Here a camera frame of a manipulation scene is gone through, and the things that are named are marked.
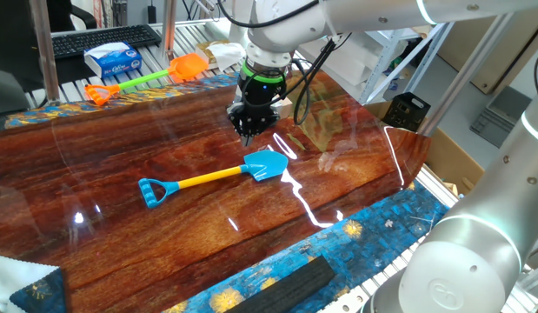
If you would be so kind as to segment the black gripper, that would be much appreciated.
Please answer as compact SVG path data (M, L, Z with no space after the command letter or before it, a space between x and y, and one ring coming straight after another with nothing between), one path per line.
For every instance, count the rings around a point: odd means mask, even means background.
M243 147L252 143L249 121L253 121L252 135L259 136L280 120L274 105L286 90L285 80L280 75L239 75L236 96L227 113Z

